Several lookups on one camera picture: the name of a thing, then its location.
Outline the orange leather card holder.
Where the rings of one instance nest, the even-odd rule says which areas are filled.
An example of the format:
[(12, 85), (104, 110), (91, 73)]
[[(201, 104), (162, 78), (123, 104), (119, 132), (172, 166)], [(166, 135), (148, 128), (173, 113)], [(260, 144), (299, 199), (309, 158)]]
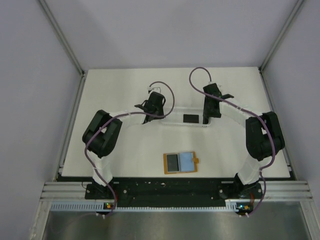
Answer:
[[(178, 155), (179, 171), (177, 172), (168, 172), (168, 169), (167, 169), (167, 155), (172, 155), (172, 154)], [(198, 164), (199, 164), (199, 159), (194, 151), (163, 154), (163, 169), (164, 169), (165, 175), (197, 173)]]

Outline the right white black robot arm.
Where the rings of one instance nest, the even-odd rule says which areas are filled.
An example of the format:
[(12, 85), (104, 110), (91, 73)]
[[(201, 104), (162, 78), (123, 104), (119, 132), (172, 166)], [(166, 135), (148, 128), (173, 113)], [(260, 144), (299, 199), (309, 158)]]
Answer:
[(203, 123), (210, 118), (228, 117), (245, 129), (245, 147), (248, 155), (235, 174), (233, 183), (222, 185), (223, 199), (245, 198), (258, 188), (262, 170), (268, 168), (277, 153), (285, 147), (284, 136), (275, 112), (256, 111), (236, 101), (230, 94), (222, 94), (216, 83), (203, 87), (205, 94)]

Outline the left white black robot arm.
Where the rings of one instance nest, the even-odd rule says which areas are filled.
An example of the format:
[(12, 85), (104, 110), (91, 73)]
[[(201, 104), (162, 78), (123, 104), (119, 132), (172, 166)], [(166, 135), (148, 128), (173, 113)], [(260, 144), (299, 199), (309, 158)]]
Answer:
[(147, 100), (135, 105), (134, 110), (108, 113), (98, 110), (87, 129), (82, 141), (85, 144), (84, 154), (93, 168), (93, 181), (86, 187), (86, 199), (110, 199), (115, 197), (109, 155), (114, 150), (121, 130), (143, 125), (165, 117), (166, 98), (159, 92), (151, 91)]

